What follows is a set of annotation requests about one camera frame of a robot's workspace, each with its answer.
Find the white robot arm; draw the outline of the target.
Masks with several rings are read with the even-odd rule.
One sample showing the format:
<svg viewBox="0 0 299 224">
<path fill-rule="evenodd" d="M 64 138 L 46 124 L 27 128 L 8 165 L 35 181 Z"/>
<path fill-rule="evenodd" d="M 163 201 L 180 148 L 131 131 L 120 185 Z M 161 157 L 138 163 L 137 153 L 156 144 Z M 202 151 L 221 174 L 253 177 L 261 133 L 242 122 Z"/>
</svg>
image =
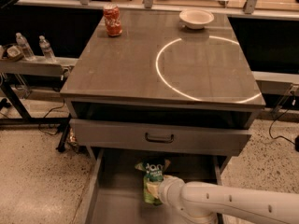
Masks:
<svg viewBox="0 0 299 224">
<path fill-rule="evenodd" d="M 218 224 L 217 214 L 255 224 L 299 224 L 299 195 L 241 189 L 166 175 L 149 182 L 149 193 L 175 210 L 187 224 Z"/>
</svg>

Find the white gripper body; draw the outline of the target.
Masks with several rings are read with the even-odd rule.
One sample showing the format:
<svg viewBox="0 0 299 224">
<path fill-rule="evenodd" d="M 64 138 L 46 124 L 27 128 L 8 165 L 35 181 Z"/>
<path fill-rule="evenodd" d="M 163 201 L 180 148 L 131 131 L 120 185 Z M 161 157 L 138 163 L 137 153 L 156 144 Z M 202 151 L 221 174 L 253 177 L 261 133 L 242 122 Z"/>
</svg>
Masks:
<svg viewBox="0 0 299 224">
<path fill-rule="evenodd" d="M 181 189 L 185 182 L 175 176 L 166 175 L 158 188 L 158 196 L 163 204 L 174 208 L 182 206 L 180 200 Z"/>
</svg>

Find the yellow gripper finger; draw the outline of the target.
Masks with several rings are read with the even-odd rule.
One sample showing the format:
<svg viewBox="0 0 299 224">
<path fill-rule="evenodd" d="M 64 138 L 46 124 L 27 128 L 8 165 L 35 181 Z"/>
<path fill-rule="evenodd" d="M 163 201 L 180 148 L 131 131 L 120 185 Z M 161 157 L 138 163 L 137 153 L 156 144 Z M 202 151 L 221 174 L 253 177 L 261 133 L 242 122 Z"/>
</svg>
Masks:
<svg viewBox="0 0 299 224">
<path fill-rule="evenodd" d="M 160 187 L 160 185 L 161 185 L 160 182 L 148 182 L 148 183 L 146 184 L 149 193 L 150 193 L 155 199 L 158 199 L 158 198 L 159 198 L 159 187 Z"/>
</svg>

